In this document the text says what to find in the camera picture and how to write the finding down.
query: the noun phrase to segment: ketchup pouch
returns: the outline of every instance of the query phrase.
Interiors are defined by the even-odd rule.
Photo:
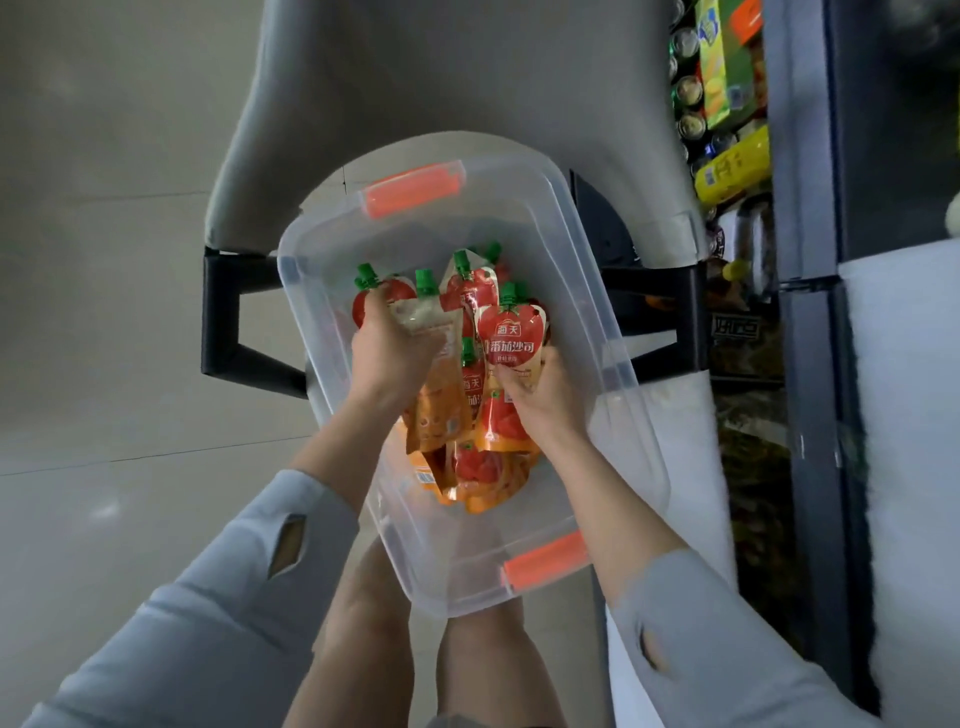
[[[476,266],[476,255],[467,250],[453,254],[452,270],[440,281],[441,301],[444,310],[453,310],[455,306],[464,309],[464,336],[475,336],[473,321],[477,310],[485,305],[499,301],[499,288],[496,272],[486,263]]]
[[[357,288],[360,289],[360,293],[353,297],[353,308],[351,312],[353,314],[353,323],[357,325],[357,328],[360,328],[363,326],[364,305],[366,305],[367,294],[374,288],[378,288],[381,281],[376,276],[376,273],[373,271],[373,266],[371,266],[370,263],[361,263],[357,266],[357,271],[359,271],[360,275],[353,279],[353,282],[356,283]],[[414,288],[414,284],[408,279],[389,276],[383,283],[387,286],[387,303],[417,297],[417,290]]]
[[[499,455],[503,458],[504,478],[503,485],[493,491],[463,497],[464,509],[471,514],[479,514],[495,508],[526,485],[530,477],[530,469],[537,462],[535,453],[526,452],[489,452],[490,455]]]
[[[474,443],[481,450],[536,451],[537,445],[523,429],[514,404],[492,367],[508,366],[530,386],[536,386],[547,332],[546,313],[538,305],[518,303],[516,285],[506,282],[501,287],[500,305],[484,306],[477,311],[476,327],[483,343],[487,378],[474,424]]]
[[[452,450],[457,500],[494,493],[508,484],[505,453],[477,449],[469,438],[455,443]]]
[[[463,314],[460,310],[443,310],[429,270],[417,271],[417,293],[415,299],[390,306],[395,318],[416,334],[442,333],[445,343],[416,400],[403,413],[408,454],[442,448],[469,432],[473,421],[461,374]]]

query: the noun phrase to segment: left hand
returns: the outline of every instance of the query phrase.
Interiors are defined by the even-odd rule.
[[[381,286],[367,294],[364,322],[353,335],[353,382],[349,400],[395,420],[417,396],[434,356],[444,345],[442,334],[414,335],[387,307]]]

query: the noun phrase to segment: gray long-sleeve shirt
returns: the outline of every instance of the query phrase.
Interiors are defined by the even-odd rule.
[[[305,517],[300,556],[269,576],[277,538]],[[36,706],[25,728],[264,728],[286,716],[357,533],[347,505],[282,471],[173,584]],[[870,726],[694,552],[661,556],[613,609],[668,728]],[[668,673],[639,647],[651,630]]]

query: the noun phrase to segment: tomato ketchup pouch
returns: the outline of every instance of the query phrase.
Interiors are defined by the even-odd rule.
[[[464,309],[464,336],[474,336],[473,321],[479,308],[499,301],[496,273],[488,265],[472,267],[466,250],[453,254],[453,271],[441,280],[444,309]]]
[[[515,496],[526,485],[527,478],[530,477],[530,469],[537,461],[537,455],[528,452],[488,452],[487,454],[499,455],[503,458],[503,482],[500,487],[486,493],[458,496],[464,502],[464,509],[471,514],[489,511]]]
[[[476,327],[488,370],[480,413],[474,424],[474,442],[482,450],[535,451],[537,446],[523,429],[514,403],[493,373],[493,366],[508,366],[530,386],[536,386],[547,332],[546,313],[538,305],[518,303],[516,285],[505,282],[500,289],[500,305],[484,306],[477,311]]]
[[[391,304],[395,318],[416,334],[439,332],[445,343],[430,365],[416,400],[403,413],[408,454],[453,442],[469,432],[473,421],[461,374],[463,314],[460,310],[443,310],[429,270],[417,271],[417,295]]]
[[[376,276],[376,273],[373,271],[373,266],[371,266],[370,263],[361,263],[357,266],[357,270],[360,272],[360,275],[353,279],[353,282],[356,283],[357,288],[360,289],[360,293],[353,297],[352,313],[353,323],[357,325],[357,328],[360,328],[363,326],[364,306],[366,305],[367,294],[374,288],[380,286],[380,279]],[[383,281],[383,284],[387,286],[387,303],[395,303],[417,297],[417,289],[414,288],[413,283],[408,279],[389,276]]]

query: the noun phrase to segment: green box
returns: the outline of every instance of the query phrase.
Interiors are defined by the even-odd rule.
[[[699,0],[697,35],[704,80],[704,116],[710,129],[732,129],[756,113],[754,57],[730,28],[743,0]]]

